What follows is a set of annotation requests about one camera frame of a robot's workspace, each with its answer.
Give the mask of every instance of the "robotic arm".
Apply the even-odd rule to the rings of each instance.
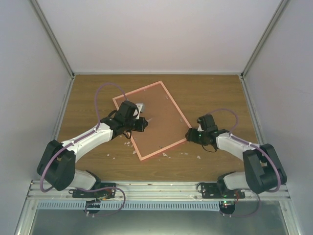
[[[219,130],[212,115],[198,118],[197,123],[198,129],[188,130],[186,134],[188,141],[202,146],[212,145],[215,150],[225,150],[244,162],[245,172],[230,172],[218,178],[217,187],[221,195],[226,195],[229,190],[242,188],[261,193],[286,183],[286,173],[272,145],[252,144],[230,134],[227,130]],[[277,169],[280,184],[270,161]]]
[[[142,103],[134,104],[126,100],[118,111],[112,111],[89,131],[62,143],[56,140],[49,142],[37,167],[37,173],[42,175],[55,153],[70,145],[52,162],[46,172],[45,180],[58,191],[66,187],[99,188],[101,180],[90,172],[76,170],[75,163],[98,145],[119,135],[124,134],[127,137],[127,132],[130,135],[132,131],[143,132],[148,126],[146,119],[139,117],[143,109]]]

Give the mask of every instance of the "ventilation grille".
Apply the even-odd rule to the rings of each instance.
[[[37,209],[45,210],[83,210],[85,201],[68,200],[41,200]],[[100,208],[90,210],[116,210],[120,208],[122,202],[102,201]],[[123,210],[136,211],[219,211],[218,202],[146,202],[146,201],[127,201]]]

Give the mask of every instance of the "mounting plate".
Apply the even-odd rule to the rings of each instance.
[[[116,183],[101,182],[99,188],[105,188],[105,187],[116,187]],[[71,189],[68,192],[69,193],[72,192],[73,198],[100,198],[100,197],[105,197],[106,199],[110,199],[110,198],[115,197],[115,190],[111,190],[111,192],[109,192],[108,190],[103,190],[103,191],[98,191],[98,192],[84,192],[84,191],[80,191],[79,189]]]
[[[229,190],[224,196],[221,195],[216,183],[201,183],[202,198],[221,198],[221,199],[236,199],[237,195],[234,190]],[[238,191],[239,199],[245,198],[245,193]]]

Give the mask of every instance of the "wire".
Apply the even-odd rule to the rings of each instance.
[[[241,139],[241,138],[239,138],[239,137],[237,137],[237,136],[232,134],[233,130],[238,126],[238,123],[239,123],[238,115],[234,111],[232,111],[231,109],[227,109],[227,108],[216,109],[216,110],[213,110],[213,111],[211,111],[211,112],[209,112],[207,114],[212,114],[212,113],[215,113],[217,111],[222,111],[222,110],[225,110],[225,111],[228,111],[228,112],[232,113],[235,116],[235,118],[236,118],[235,125],[229,130],[229,136],[232,139],[236,140],[236,141],[239,141],[239,142],[241,142],[243,144],[246,144],[248,146],[251,146],[251,147],[255,148],[260,153],[262,153],[265,156],[265,158],[268,160],[268,162],[272,166],[272,168],[273,168],[273,170],[275,172],[276,178],[277,178],[277,187],[275,189],[273,189],[273,190],[268,190],[268,192],[277,192],[279,190],[280,186],[281,186],[280,175],[279,175],[279,172],[277,170],[277,167],[275,166],[274,162],[271,160],[269,155],[265,151],[263,151],[261,148],[259,148],[256,144],[253,144],[253,143],[250,143],[248,141],[245,141],[245,140],[243,140],[243,139]]]
[[[211,111],[211,112],[209,112],[207,114],[212,114],[212,113],[215,113],[217,111],[223,111],[223,110],[232,113],[235,116],[235,118],[236,118],[235,125],[229,130],[229,133],[232,133],[232,131],[235,130],[235,128],[238,126],[238,123],[239,123],[238,115],[234,111],[232,111],[231,109],[227,109],[227,108],[220,108],[220,109],[213,110],[213,111]]]
[[[88,136],[92,135],[93,133],[96,132],[96,130],[98,130],[99,126],[100,126],[100,115],[99,115],[99,110],[98,110],[98,105],[97,105],[97,97],[98,97],[98,93],[100,92],[100,90],[104,87],[104,86],[107,86],[107,85],[113,85],[113,86],[116,86],[124,95],[125,99],[127,99],[126,97],[126,94],[124,92],[124,90],[118,86],[117,84],[115,83],[111,83],[111,82],[108,82],[108,83],[105,83],[105,84],[102,84],[96,91],[95,95],[94,95],[94,107],[96,109],[96,114],[97,114],[97,118],[98,118],[98,123],[97,123],[97,126],[92,130],[90,131],[89,133],[83,135],[82,137],[74,140],[73,143],[69,143],[68,145],[64,146],[63,148],[61,148],[58,152],[56,152],[52,158],[50,159],[50,161],[48,162],[48,164],[45,166],[45,169],[41,175],[41,178],[40,178],[40,190],[41,192],[48,192],[50,191],[51,189],[53,189],[53,186],[48,188],[48,189],[44,189],[44,180],[45,180],[45,175],[49,169],[49,167],[51,166],[51,164],[53,163],[53,161],[64,151],[66,150],[68,147],[70,147],[71,145],[74,145],[75,143],[77,143],[78,141],[81,141],[83,140],[84,138],[87,138]]]
[[[204,184],[204,182],[197,183],[197,186],[196,186],[196,190],[197,190],[199,193],[202,193],[202,191],[199,191],[199,186],[200,186],[201,184]]]
[[[205,151],[207,151],[207,152],[209,152],[209,153],[215,153],[217,150],[215,149],[215,151],[209,151],[209,150],[207,150],[203,145],[202,145],[202,148],[205,150]]]
[[[98,189],[92,189],[92,190],[87,190],[87,189],[83,189],[83,188],[77,188],[77,189],[80,190],[80,191],[84,191],[84,192],[98,192],[98,191],[107,190],[107,189],[115,189],[115,190],[120,191],[123,194],[124,200],[123,200],[123,203],[122,203],[122,205],[120,206],[119,209],[117,209],[116,211],[114,211],[112,213],[109,213],[109,214],[98,214],[98,215],[92,214],[92,217],[107,217],[107,216],[110,216],[110,215],[114,215],[114,214],[118,213],[119,211],[121,211],[124,208],[125,203],[126,203],[125,192],[122,189],[117,188],[117,187],[104,187],[104,188],[98,188]],[[99,203],[99,202],[100,201],[86,203],[86,206],[85,206],[85,213],[86,213],[86,215],[88,215],[88,211],[87,211],[88,205],[91,205],[93,203]]]
[[[255,195],[258,198],[258,207],[254,212],[252,212],[250,214],[244,214],[244,215],[231,215],[231,214],[225,214],[225,213],[220,211],[220,214],[222,214],[223,216],[229,215],[229,217],[235,217],[235,218],[247,218],[247,217],[251,217],[251,216],[256,215],[260,211],[262,202],[261,202],[260,196],[258,194],[255,194]]]
[[[235,194],[236,194],[237,200],[234,202],[234,204],[236,204],[239,201],[239,193],[237,192],[237,190],[235,191]]]

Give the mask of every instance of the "wooden table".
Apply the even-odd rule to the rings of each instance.
[[[229,108],[239,116],[234,131],[238,137],[256,142],[250,114],[238,76],[235,75],[78,75],[67,104],[58,140],[71,139],[93,127],[96,122],[94,93],[105,82],[120,85],[125,92],[163,81],[174,100],[193,127],[197,118],[217,108]],[[120,90],[104,87],[98,95],[102,117],[115,109],[112,98]],[[221,111],[214,115],[219,129],[230,129],[232,114]],[[118,181],[215,181],[231,171],[243,171],[243,163],[225,151],[205,152],[200,145],[186,142],[166,151],[168,157],[156,155],[140,162],[125,137],[98,146],[76,164],[102,180]]]

